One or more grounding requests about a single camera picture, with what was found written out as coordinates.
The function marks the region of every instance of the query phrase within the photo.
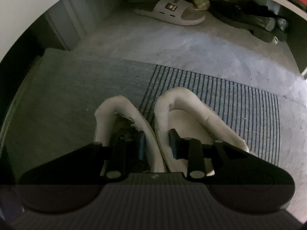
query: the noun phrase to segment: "gray mat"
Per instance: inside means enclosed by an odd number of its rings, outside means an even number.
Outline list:
[[[105,99],[123,95],[153,123],[155,101],[176,86],[193,91],[252,151],[278,164],[274,94],[176,68],[47,49],[7,134],[15,175],[93,141],[94,112]]]

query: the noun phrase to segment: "ribbed black surface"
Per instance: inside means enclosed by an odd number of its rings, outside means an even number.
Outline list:
[[[25,212],[14,228],[291,230],[299,229],[300,225],[284,210],[248,215],[225,208],[216,202],[205,185],[187,182],[180,173],[173,176],[147,173],[131,174],[121,185],[105,186],[94,202],[69,214]]]
[[[165,91],[185,87],[209,105],[260,158],[278,165],[280,123],[277,96],[236,82],[156,65],[140,112],[154,123],[154,105]]]

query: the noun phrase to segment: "sandal logo patch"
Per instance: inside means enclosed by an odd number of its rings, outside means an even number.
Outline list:
[[[178,7],[176,5],[173,5],[171,3],[168,3],[166,6],[165,6],[166,9],[170,10],[170,11],[175,11]]]

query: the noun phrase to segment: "white panel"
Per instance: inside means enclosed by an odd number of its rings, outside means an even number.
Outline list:
[[[0,0],[0,61],[21,34],[59,0]]]

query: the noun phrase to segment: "concrete floor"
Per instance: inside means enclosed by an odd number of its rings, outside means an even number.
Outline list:
[[[182,27],[118,11],[74,51],[204,73],[307,106],[307,83],[286,43],[265,43],[206,14],[203,23]]]

